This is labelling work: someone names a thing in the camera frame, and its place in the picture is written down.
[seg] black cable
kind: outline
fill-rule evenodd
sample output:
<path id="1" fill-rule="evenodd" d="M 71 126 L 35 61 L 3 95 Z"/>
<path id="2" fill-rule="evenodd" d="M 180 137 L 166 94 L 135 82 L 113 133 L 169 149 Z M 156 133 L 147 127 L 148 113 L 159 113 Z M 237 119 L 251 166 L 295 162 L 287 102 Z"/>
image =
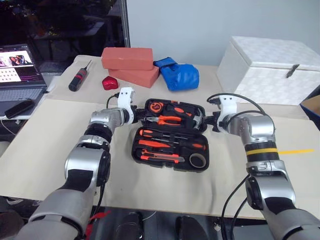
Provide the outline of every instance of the black cable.
<path id="1" fill-rule="evenodd" d="M 108 98 L 108 100 L 106 101 L 106 108 L 108 108 L 108 106 L 109 106 L 109 101 L 110 101 L 110 99 L 112 99 L 112 98 L 114 98 L 114 97 L 116 97 L 116 98 L 118 98 L 119 97 L 119 94 L 120 94 L 120 92 L 118 92 L 118 93 L 116 93 L 116 94 L 114 94 L 114 95 L 111 95 L 109 98 Z"/>
<path id="2" fill-rule="evenodd" d="M 258 108 L 261 112 L 263 112 L 264 114 L 266 114 L 266 112 L 262 109 L 262 107 L 260 107 L 255 101 L 251 100 L 250 98 L 247 98 L 247 97 L 245 97 L 245 96 L 241 96 L 241 95 L 235 94 L 235 93 L 226 93 L 226 92 L 217 93 L 217 94 L 214 94 L 214 95 L 208 97 L 206 101 L 207 101 L 208 103 L 211 103 L 211 102 L 210 102 L 210 99 L 215 98 L 215 97 L 218 97 L 218 96 L 221 96 L 221 95 L 234 96 L 234 97 L 238 97 L 238 98 L 244 99 L 244 100 L 248 101 L 249 103 L 253 104 L 253 105 L 254 105 L 256 108 Z"/>
<path id="3" fill-rule="evenodd" d="M 104 197 L 104 193 L 105 193 L 105 186 L 106 186 L 106 183 L 103 183 L 101 186 L 100 186 L 100 196 L 99 196 L 99 201 L 98 201 L 98 204 L 95 208 L 95 210 L 93 211 L 93 213 L 91 214 L 90 218 L 92 218 L 99 210 L 100 206 L 101 206 L 101 202 L 102 202 L 102 198 Z"/>
<path id="4" fill-rule="evenodd" d="M 234 228 L 235 228 L 235 224 L 236 224 L 236 221 L 237 221 L 237 217 L 241 211 L 241 209 L 244 207 L 244 205 L 246 204 L 247 202 L 247 198 L 245 198 L 245 200 L 243 200 L 243 202 L 240 204 L 238 210 L 235 212 L 235 215 L 232 219 L 232 222 L 231 222 L 231 229 L 230 229 L 230 237 L 231 237 L 231 240 L 235 240 L 235 236 L 234 236 Z"/>
<path id="5" fill-rule="evenodd" d="M 232 117 L 230 117 L 230 119 L 225 123 L 225 129 L 229 126 L 229 124 L 231 123 L 231 121 L 233 119 L 235 119 L 236 117 L 238 117 L 239 115 L 242 114 L 249 114 L 249 113 L 256 113 L 256 114 L 262 114 L 262 115 L 267 115 L 265 112 L 262 111 L 257 111 L 257 110 L 248 110 L 248 111 L 242 111 L 242 112 L 238 112 L 237 114 L 233 115 Z"/>
<path id="6" fill-rule="evenodd" d="M 233 190 L 233 192 L 229 195 L 229 197 L 227 198 L 227 200 L 224 203 L 223 209 L 222 209 L 222 214 L 221 214 L 221 235 L 222 235 L 222 239 L 223 240 L 228 240 L 227 237 L 227 233 L 226 233 L 226 226 L 225 226 L 225 211 L 227 208 L 227 205 L 230 201 L 230 199 L 232 198 L 232 196 L 235 194 L 235 192 L 242 186 L 242 184 L 245 183 L 245 181 L 247 180 L 247 178 L 250 175 L 248 174 L 240 183 L 238 186 L 236 186 L 236 188 Z"/>

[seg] blue boxing glove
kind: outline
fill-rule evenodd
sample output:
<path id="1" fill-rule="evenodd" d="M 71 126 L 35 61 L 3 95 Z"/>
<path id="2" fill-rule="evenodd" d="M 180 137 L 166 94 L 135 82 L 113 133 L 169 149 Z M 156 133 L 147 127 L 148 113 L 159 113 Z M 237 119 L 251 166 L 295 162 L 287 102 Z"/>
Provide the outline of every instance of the blue boxing glove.
<path id="1" fill-rule="evenodd" d="M 199 72 L 191 64 L 177 64 L 171 57 L 154 61 L 170 91 L 196 89 L 199 85 Z"/>

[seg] yellow tape line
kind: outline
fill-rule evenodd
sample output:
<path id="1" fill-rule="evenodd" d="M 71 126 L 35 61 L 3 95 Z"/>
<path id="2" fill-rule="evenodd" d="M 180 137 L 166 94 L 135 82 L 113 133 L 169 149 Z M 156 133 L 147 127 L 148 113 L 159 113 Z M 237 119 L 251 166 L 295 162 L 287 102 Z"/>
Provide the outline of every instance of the yellow tape line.
<path id="1" fill-rule="evenodd" d="M 292 151 L 280 151 L 279 154 L 306 154 L 314 152 L 314 149 L 302 149 L 302 150 L 292 150 Z"/>
<path id="2" fill-rule="evenodd" d="M 264 153 L 277 153 L 278 149 L 276 148 L 261 148 L 261 149 L 255 149 L 250 150 L 246 152 L 246 155 L 252 155 L 252 154 L 264 154 Z"/>

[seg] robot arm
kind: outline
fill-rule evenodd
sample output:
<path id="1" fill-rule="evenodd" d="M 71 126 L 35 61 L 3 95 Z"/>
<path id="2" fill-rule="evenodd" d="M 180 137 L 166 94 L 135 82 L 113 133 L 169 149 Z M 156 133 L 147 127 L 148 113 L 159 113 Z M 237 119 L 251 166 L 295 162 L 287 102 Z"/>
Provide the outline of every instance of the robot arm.
<path id="1" fill-rule="evenodd" d="M 272 119 L 268 115 L 252 114 L 233 117 L 237 104 L 229 95 L 221 95 L 213 102 L 221 109 L 215 117 L 216 131 L 241 137 L 247 156 L 246 170 L 250 174 L 245 182 L 247 201 L 253 209 L 262 212 L 274 239 L 319 239 L 320 221 L 294 205 L 295 192 L 285 163 L 278 155 Z"/>
<path id="2" fill-rule="evenodd" d="M 134 121 L 133 93 L 131 87 L 122 88 L 118 108 L 91 115 L 87 130 L 65 162 L 65 184 L 40 204 L 16 240 L 83 239 L 96 189 L 109 178 L 112 135 L 117 127 Z"/>

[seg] white wall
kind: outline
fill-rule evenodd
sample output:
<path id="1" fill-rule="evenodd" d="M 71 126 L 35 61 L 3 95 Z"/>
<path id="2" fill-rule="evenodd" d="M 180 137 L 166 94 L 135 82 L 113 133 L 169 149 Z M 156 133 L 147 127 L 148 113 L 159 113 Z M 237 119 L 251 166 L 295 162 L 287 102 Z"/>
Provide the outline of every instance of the white wall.
<path id="1" fill-rule="evenodd" d="M 131 47 L 219 65 L 230 36 L 301 41 L 320 53 L 320 0 L 127 0 Z"/>

